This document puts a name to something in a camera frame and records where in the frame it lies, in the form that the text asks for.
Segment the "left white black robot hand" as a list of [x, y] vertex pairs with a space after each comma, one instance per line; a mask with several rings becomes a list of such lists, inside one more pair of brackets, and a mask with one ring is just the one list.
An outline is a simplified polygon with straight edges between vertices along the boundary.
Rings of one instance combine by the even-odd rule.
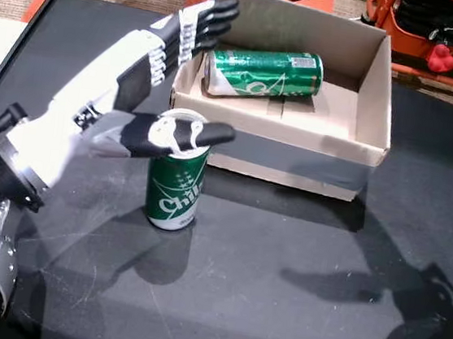
[[0, 199], [37, 211], [41, 196], [77, 155], [154, 158], [235, 138], [222, 122], [137, 112], [178, 67], [217, 45], [238, 17], [237, 0], [206, 0], [127, 33], [29, 118], [19, 104], [0, 115]]

